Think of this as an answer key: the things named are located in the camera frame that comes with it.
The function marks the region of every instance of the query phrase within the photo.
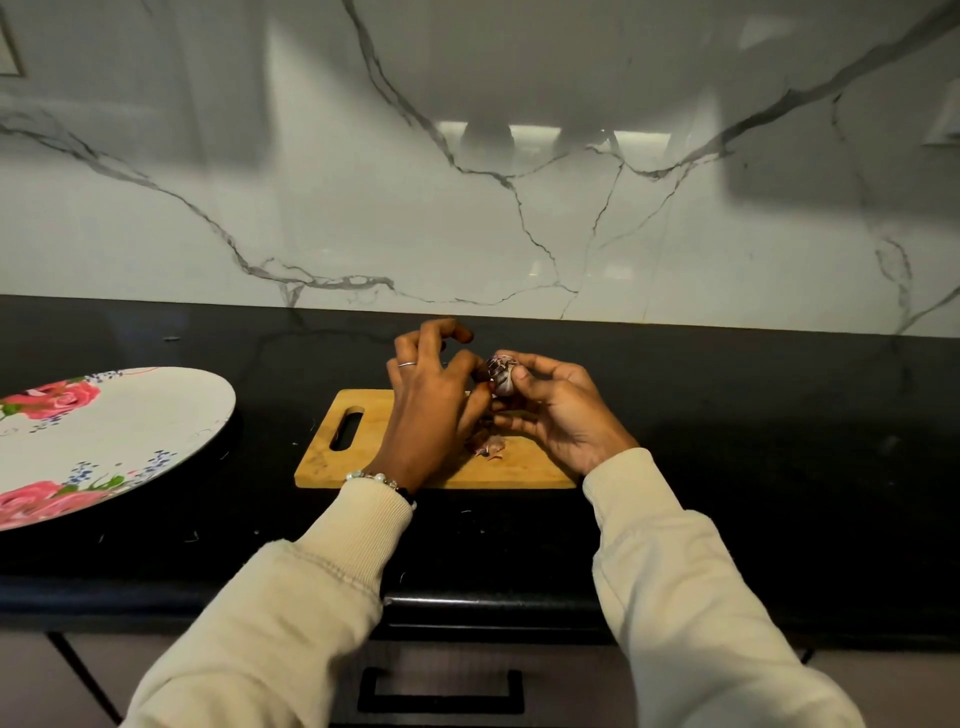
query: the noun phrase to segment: countertop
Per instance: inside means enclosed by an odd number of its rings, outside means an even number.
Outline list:
[[[0,625],[182,629],[336,495],[293,472],[340,389],[389,386],[423,317],[0,297],[0,390],[176,365],[237,392],[199,455],[95,508],[0,532]],[[712,517],[797,646],[960,645],[960,340],[504,318],[472,347],[584,364],[684,507]],[[177,337],[165,341],[165,338]],[[445,356],[456,351],[448,348]],[[576,491],[422,492],[383,581],[391,639],[606,642]]]

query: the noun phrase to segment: plate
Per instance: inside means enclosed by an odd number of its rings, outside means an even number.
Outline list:
[[[0,530],[89,508],[176,467],[236,395],[199,369],[123,369],[0,399]]]

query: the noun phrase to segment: forearm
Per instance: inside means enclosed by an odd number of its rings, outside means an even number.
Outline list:
[[[326,725],[334,666],[380,619],[380,577],[410,522],[380,483],[349,481],[295,544],[267,544],[140,683],[127,725]]]
[[[713,523],[681,508],[646,450],[600,466],[585,492],[602,532],[594,582],[644,728],[862,725],[799,663]]]

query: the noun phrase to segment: person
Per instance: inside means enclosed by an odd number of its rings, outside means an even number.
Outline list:
[[[396,339],[394,411],[364,475],[299,540],[266,544],[237,572],[144,676],[125,725],[326,725],[336,666],[379,621],[381,574],[413,517],[395,486],[414,494],[491,410],[586,476],[601,531],[593,579],[644,728],[863,725],[829,678],[801,665],[713,523],[683,509],[586,370],[503,352],[519,362],[520,400],[492,401],[484,381],[465,398],[484,362],[461,350],[444,367],[446,337],[473,335],[440,319]]]

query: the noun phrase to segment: black drawer handle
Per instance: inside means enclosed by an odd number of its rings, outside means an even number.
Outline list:
[[[377,695],[376,679],[386,670],[367,667],[360,677],[359,713],[443,713],[519,716],[524,711],[523,674],[507,672],[507,695]]]

